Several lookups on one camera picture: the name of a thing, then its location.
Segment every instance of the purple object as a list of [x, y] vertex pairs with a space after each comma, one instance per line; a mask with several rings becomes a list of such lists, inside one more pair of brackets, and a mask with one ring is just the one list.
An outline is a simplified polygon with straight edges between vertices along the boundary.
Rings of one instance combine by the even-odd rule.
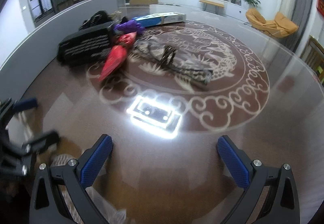
[[117, 24], [114, 27], [114, 30], [122, 31], [125, 34], [137, 32], [138, 35], [141, 35], [143, 34], [145, 28], [142, 27], [141, 24], [137, 23], [135, 20], [130, 20], [123, 24]]

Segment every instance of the brown tabletop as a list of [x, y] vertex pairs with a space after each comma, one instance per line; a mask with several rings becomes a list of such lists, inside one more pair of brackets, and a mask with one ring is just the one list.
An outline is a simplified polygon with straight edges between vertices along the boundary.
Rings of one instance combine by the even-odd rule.
[[[76, 158], [102, 133], [113, 138], [107, 173], [94, 187], [117, 210], [126, 209], [126, 223], [220, 223], [243, 191], [217, 155], [223, 134], [251, 159], [291, 165], [301, 223], [307, 223], [324, 199], [323, 90], [315, 74], [279, 43], [231, 18], [166, 5], [121, 11], [130, 18], [185, 13], [185, 23], [148, 28], [139, 39], [176, 47], [176, 65], [205, 64], [212, 81], [197, 86], [136, 51], [104, 84], [97, 80], [101, 63], [68, 69], [53, 60], [24, 95], [41, 103], [31, 127], [58, 130], [58, 152]], [[181, 119], [167, 132], [134, 122], [127, 110], [139, 97]]]

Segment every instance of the decorative swirl pattern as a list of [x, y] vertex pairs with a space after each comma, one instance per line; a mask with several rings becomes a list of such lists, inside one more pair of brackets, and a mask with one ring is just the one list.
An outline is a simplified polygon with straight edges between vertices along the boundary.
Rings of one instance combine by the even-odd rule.
[[[180, 130], [187, 132], [236, 127], [264, 108], [270, 91], [265, 67], [251, 49], [228, 33], [187, 21], [150, 28], [140, 39], [172, 44], [178, 49], [176, 65], [208, 66], [213, 69], [212, 81], [205, 88], [194, 86], [189, 78], [160, 69], [133, 51], [126, 66], [101, 87], [96, 79], [101, 64], [88, 68], [86, 76], [99, 88], [103, 103], [125, 111], [137, 95], [153, 98], [181, 113], [185, 122]], [[157, 46], [152, 53], [160, 55], [163, 50]]]

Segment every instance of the metal screw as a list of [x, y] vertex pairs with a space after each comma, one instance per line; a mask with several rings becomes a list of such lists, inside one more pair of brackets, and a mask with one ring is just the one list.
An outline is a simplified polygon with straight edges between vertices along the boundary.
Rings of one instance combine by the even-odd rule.
[[67, 163], [68, 163], [69, 166], [74, 166], [77, 163], [77, 160], [76, 159], [71, 159]]
[[27, 175], [27, 166], [23, 165], [21, 167], [21, 173], [22, 173], [23, 176]]
[[26, 145], [26, 147], [25, 147], [25, 152], [29, 153], [29, 151], [30, 151], [30, 144]]
[[288, 165], [288, 164], [284, 164], [283, 166], [284, 166], [284, 169], [286, 169], [286, 170], [290, 169], [290, 165]]
[[254, 160], [254, 161], [253, 161], [253, 164], [254, 164], [255, 166], [261, 166], [261, 165], [262, 165], [262, 163], [261, 163], [260, 160]]
[[39, 165], [40, 170], [44, 170], [46, 168], [46, 164], [42, 163]]

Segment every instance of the tv cabinet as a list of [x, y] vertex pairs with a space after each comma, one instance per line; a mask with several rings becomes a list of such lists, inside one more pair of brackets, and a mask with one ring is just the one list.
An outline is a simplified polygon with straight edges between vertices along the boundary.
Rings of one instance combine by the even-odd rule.
[[[247, 9], [245, 9], [244, 7], [237, 4], [233, 4], [230, 1], [226, 1], [226, 0], [207, 0], [207, 1], [216, 2], [224, 5], [224, 8], [218, 10], [219, 15], [233, 17], [242, 22], [248, 22], [245, 16]], [[197, 10], [204, 9], [204, 4], [200, 3], [199, 0], [159, 0], [159, 3], [177, 4], [192, 9], [197, 9]], [[207, 5], [206, 11], [210, 13], [215, 13], [215, 6]]]

